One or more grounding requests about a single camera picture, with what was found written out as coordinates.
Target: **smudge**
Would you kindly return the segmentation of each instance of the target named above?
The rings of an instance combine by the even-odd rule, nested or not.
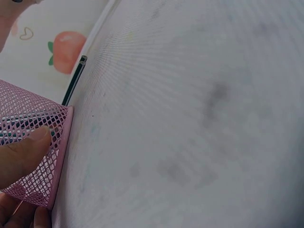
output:
[[[158,173],[170,182],[185,186],[190,181],[185,170],[177,162],[171,159],[165,161],[160,160],[157,168]]]
[[[136,178],[136,177],[139,177],[139,174],[140,174],[140,165],[139,163],[135,163],[130,169],[129,169],[129,172],[130,172],[130,176],[133,177],[133,178]]]
[[[277,34],[278,31],[279,28],[275,23],[266,24],[262,22],[253,28],[253,34],[256,37],[260,37],[260,36],[269,37],[273,34]]]
[[[204,120],[204,126],[207,127],[207,124],[214,121],[215,119],[215,108],[217,104],[227,99],[228,97],[228,86],[224,82],[216,82],[214,87],[206,101],[206,107],[203,111],[203,116],[206,117]]]
[[[158,8],[156,8],[151,16],[151,20],[155,20],[160,16],[160,10],[166,5],[165,2],[163,2]]]
[[[197,190],[204,188],[205,186],[212,184],[217,178],[218,175],[206,166],[203,168],[202,177],[200,181],[194,186],[194,189]]]

